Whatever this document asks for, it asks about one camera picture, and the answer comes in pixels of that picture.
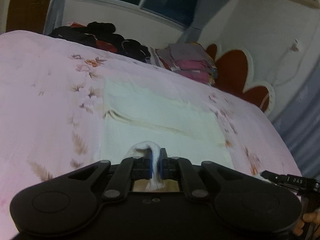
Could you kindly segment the right hand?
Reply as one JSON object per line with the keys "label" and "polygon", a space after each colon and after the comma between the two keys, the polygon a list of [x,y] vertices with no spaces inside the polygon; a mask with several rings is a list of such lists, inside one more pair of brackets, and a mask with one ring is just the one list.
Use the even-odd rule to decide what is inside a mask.
{"label": "right hand", "polygon": [[305,213],[303,217],[296,224],[293,233],[296,236],[301,236],[303,233],[303,226],[306,223],[313,223],[315,225],[316,231],[313,233],[313,239],[319,237],[319,224],[320,224],[320,214],[319,211],[315,211],[312,213]]}

